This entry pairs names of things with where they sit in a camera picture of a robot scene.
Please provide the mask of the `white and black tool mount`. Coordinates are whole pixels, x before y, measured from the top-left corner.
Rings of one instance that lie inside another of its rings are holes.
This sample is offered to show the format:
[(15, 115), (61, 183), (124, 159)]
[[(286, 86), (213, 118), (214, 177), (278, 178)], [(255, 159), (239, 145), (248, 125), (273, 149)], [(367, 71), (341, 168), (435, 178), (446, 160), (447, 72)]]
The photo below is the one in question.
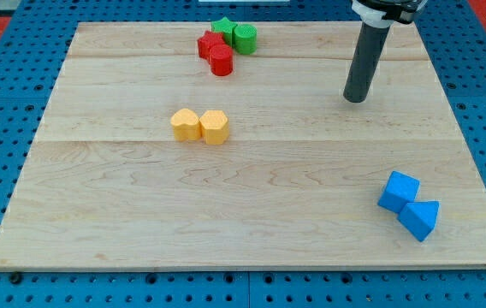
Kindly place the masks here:
[(393, 23), (412, 24), (428, 0), (352, 0), (351, 9), (370, 27), (388, 28)]

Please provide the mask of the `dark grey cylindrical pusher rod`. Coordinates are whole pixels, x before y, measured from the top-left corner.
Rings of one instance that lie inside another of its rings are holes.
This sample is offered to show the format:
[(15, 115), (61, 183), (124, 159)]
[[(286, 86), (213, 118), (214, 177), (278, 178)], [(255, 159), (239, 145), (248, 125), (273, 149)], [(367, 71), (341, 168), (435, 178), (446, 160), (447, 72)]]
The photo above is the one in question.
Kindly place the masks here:
[(352, 103), (366, 100), (390, 27), (362, 23), (344, 87), (344, 98)]

